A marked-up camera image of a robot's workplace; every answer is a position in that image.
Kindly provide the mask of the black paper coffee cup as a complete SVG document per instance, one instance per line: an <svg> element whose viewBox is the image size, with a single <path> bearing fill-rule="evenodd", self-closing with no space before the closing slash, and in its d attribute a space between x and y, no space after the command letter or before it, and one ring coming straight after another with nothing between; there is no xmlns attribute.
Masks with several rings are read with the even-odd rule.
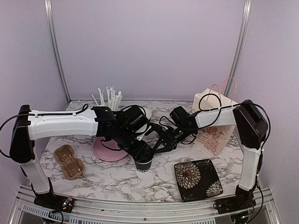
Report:
<svg viewBox="0 0 299 224"><path fill-rule="evenodd" d="M148 121L151 121L152 110L150 108L147 108L147 107L142 107L141 111L144 113L144 115L146 116L146 118L148 119Z"/></svg>

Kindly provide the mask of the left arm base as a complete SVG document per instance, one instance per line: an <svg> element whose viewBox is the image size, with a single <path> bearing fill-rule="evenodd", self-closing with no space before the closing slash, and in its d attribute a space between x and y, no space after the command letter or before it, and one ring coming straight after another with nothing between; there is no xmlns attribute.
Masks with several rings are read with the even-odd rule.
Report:
<svg viewBox="0 0 299 224"><path fill-rule="evenodd" d="M46 194L36 194L34 204L49 209L56 209L58 211L71 213L73 210L74 199L49 192Z"/></svg>

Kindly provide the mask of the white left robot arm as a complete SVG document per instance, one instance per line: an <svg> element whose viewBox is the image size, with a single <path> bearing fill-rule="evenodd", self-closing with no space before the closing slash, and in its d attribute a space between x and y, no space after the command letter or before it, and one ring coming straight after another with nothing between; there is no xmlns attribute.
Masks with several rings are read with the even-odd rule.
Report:
<svg viewBox="0 0 299 224"><path fill-rule="evenodd" d="M143 141L150 129L150 115L141 106L130 105L120 111L109 107L88 108L80 111L42 112L23 105L15 119L8 158L17 162L34 191L48 207L59 204L59 197L51 191L51 183L35 157L34 142L38 139L85 135L114 140L118 147L135 161L139 171L147 171L154 157L153 149Z"/></svg>

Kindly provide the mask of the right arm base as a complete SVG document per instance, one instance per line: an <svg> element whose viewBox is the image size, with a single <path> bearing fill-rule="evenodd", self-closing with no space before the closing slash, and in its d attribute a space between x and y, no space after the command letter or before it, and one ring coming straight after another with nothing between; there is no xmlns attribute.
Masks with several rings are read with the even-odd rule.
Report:
<svg viewBox="0 0 299 224"><path fill-rule="evenodd" d="M256 206L253 195L255 189L256 185L254 185L254 187L249 191L241 189L239 185L237 185L235 196L217 199L215 200L213 207L218 211L219 214L235 212L247 208L254 208Z"/></svg>

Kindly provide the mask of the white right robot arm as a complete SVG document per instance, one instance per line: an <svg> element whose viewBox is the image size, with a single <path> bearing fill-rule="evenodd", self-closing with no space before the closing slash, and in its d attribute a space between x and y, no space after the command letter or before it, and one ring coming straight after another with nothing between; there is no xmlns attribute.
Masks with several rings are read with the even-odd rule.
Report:
<svg viewBox="0 0 299 224"><path fill-rule="evenodd" d="M220 105L211 109L199 108L188 113L179 106L170 113L170 127L158 123L155 132L164 145L157 153L172 151L177 144L192 134L209 127L233 126L237 130L239 145L243 152L242 173L237 189L241 190L232 197L232 206L241 209L249 200L247 192L256 187L257 177L263 163L263 147L271 132L267 112L260 105L247 99L232 105Z"/></svg>

